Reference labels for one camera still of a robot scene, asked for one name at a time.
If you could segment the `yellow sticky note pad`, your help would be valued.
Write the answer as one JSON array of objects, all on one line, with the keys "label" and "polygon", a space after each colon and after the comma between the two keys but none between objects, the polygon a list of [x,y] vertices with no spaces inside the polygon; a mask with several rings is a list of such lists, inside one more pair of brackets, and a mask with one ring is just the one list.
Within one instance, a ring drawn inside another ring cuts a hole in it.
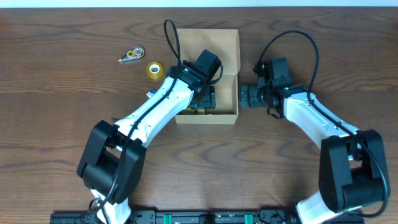
[{"label": "yellow sticky note pad", "polygon": [[205,115],[204,109],[187,108],[183,110],[180,115]]}]

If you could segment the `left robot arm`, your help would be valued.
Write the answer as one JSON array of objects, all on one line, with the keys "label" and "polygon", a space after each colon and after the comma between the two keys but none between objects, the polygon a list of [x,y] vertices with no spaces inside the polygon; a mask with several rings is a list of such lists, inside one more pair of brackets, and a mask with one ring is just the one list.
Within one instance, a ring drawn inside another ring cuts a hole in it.
[{"label": "left robot arm", "polygon": [[101,120],[94,126],[76,172],[99,201],[93,212],[101,222],[127,222],[128,198],[141,178],[148,145],[175,115],[203,95],[222,68],[218,58],[174,65],[154,96],[135,112],[114,124]]}]

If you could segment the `yellow tape roll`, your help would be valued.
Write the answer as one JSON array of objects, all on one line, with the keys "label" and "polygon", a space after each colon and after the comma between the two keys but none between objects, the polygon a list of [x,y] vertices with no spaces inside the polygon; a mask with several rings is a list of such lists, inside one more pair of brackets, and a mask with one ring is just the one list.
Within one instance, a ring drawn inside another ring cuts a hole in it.
[{"label": "yellow tape roll", "polygon": [[147,75],[153,79],[161,78],[164,74],[164,68],[160,62],[151,62],[146,71]]}]

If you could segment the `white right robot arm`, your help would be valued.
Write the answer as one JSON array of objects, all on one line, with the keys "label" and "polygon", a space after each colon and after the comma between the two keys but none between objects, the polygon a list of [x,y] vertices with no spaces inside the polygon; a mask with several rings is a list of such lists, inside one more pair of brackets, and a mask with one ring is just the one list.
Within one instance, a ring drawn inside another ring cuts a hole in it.
[{"label": "white right robot arm", "polygon": [[241,106],[275,109],[276,119],[296,124],[320,149],[318,192],[286,212],[285,223],[326,223],[382,215],[390,196],[381,135],[362,131],[324,107],[310,87],[291,78],[260,78],[240,89]]}]

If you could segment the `brown cardboard box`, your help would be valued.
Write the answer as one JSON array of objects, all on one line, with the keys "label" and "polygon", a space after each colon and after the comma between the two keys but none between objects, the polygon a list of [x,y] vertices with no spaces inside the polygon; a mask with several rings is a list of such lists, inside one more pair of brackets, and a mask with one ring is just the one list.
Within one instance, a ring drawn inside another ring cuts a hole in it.
[{"label": "brown cardboard box", "polygon": [[203,50],[218,56],[223,75],[215,84],[216,108],[198,115],[176,115],[178,124],[232,124],[238,112],[238,73],[241,68],[239,31],[237,29],[178,29],[181,59],[195,61]]}]

